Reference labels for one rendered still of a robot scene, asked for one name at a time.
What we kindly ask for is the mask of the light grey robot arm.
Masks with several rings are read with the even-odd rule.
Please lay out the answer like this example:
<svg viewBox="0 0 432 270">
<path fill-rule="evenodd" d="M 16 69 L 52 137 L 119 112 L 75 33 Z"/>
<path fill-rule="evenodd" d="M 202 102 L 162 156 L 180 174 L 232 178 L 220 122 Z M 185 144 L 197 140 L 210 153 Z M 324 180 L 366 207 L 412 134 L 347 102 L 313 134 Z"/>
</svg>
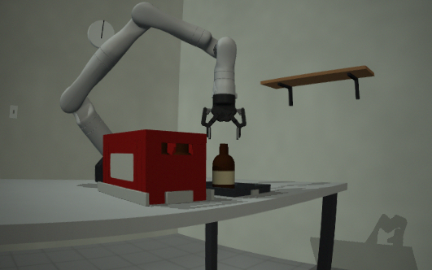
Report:
<svg viewBox="0 0 432 270">
<path fill-rule="evenodd" d="M 132 19 L 95 52 L 78 78 L 60 98 L 61 109 L 72 113 L 77 125 L 103 156 L 103 135 L 112 134 L 94 109 L 87 95 L 93 87 L 119 62 L 130 46 L 150 27 L 165 31 L 216 59 L 214 94 L 235 95 L 234 65 L 237 47 L 230 37 L 219 41 L 207 30 L 173 17 L 151 3 L 138 3 Z M 81 105 L 82 104 L 82 105 Z"/>
</svg>

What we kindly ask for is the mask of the red crate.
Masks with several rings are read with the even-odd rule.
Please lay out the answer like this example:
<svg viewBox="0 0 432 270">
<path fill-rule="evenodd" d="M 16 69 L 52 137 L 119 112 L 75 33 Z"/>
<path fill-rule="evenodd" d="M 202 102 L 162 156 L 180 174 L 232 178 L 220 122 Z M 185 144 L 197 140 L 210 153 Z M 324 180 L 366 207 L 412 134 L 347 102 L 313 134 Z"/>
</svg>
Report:
<svg viewBox="0 0 432 270">
<path fill-rule="evenodd" d="M 169 155 L 162 155 L 162 142 Z M 176 143 L 191 155 L 173 155 Z M 103 135 L 103 182 L 149 193 L 149 203 L 164 204 L 165 192 L 193 190 L 206 200 L 207 134 L 143 129 Z"/>
</svg>

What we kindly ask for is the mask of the brown glass bottle with cream label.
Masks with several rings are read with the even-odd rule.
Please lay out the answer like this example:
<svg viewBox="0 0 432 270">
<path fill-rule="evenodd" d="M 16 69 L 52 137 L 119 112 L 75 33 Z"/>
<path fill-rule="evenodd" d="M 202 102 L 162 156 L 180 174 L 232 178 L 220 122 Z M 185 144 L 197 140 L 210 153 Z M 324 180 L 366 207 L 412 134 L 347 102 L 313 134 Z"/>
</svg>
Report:
<svg viewBox="0 0 432 270">
<path fill-rule="evenodd" d="M 235 162 L 228 144 L 220 144 L 219 154 L 212 162 L 212 187 L 234 189 Z"/>
</svg>

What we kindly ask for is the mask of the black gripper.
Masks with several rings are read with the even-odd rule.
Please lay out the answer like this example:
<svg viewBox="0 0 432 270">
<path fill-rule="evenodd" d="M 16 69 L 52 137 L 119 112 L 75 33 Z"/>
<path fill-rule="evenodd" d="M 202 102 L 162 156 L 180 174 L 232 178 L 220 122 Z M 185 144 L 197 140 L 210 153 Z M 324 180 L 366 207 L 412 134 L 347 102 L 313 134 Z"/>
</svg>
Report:
<svg viewBox="0 0 432 270">
<path fill-rule="evenodd" d="M 214 116 L 211 120 L 206 123 L 207 115 L 211 112 Z M 235 114 L 238 112 L 239 115 L 242 116 L 242 123 L 238 123 L 235 119 Z M 215 121 L 214 121 L 215 120 Z M 211 139 L 211 126 L 217 121 L 229 122 L 233 121 L 233 123 L 237 126 L 237 140 L 241 137 L 241 127 L 246 126 L 246 116 L 245 109 L 236 109 L 235 107 L 235 95 L 233 94 L 214 94 L 213 95 L 213 105 L 212 109 L 203 108 L 203 115 L 201 125 L 207 128 L 207 137 Z M 205 121 L 205 123 L 204 123 Z"/>
</svg>

